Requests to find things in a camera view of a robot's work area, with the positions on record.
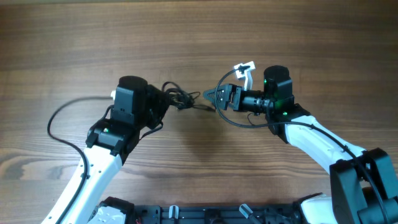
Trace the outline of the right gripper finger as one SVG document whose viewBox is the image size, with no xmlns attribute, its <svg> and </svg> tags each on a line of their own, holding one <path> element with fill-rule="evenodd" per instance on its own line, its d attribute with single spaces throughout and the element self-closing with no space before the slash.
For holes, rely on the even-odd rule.
<svg viewBox="0 0 398 224">
<path fill-rule="evenodd" d="M 228 99 L 231 92 L 231 85 L 220 85 L 217 89 L 206 90 L 203 92 L 204 99 Z"/>
<path fill-rule="evenodd" d="M 208 93 L 206 99 L 213 105 L 217 105 L 220 110 L 227 110 L 230 103 L 230 94 L 228 93 Z"/>
</svg>

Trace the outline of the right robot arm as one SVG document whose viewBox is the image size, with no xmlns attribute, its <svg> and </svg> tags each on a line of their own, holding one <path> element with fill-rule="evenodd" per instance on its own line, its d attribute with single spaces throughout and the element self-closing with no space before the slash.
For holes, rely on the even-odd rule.
<svg viewBox="0 0 398 224">
<path fill-rule="evenodd" d="M 218 82 L 204 92 L 229 124 L 224 110 L 264 114 L 272 134 L 299 148 L 330 177 L 331 195 L 303 199 L 297 210 L 304 223 L 397 223 L 397 175 L 386 151 L 366 150 L 327 130 L 295 102 L 287 67 L 264 70 L 264 89 L 252 89 L 252 63 L 236 65 L 232 73 L 244 85 Z"/>
</svg>

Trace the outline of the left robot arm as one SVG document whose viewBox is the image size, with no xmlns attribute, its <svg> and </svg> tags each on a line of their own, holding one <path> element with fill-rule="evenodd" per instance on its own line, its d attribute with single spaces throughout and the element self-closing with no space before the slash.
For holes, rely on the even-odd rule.
<svg viewBox="0 0 398 224">
<path fill-rule="evenodd" d="M 140 131 L 156 132 L 171 99 L 141 78 L 125 76 L 111 92 L 103 117 L 89 129 L 81 160 L 44 223 L 134 223 L 134 205 L 116 198 L 99 199 L 128 155 L 142 139 Z"/>
</svg>

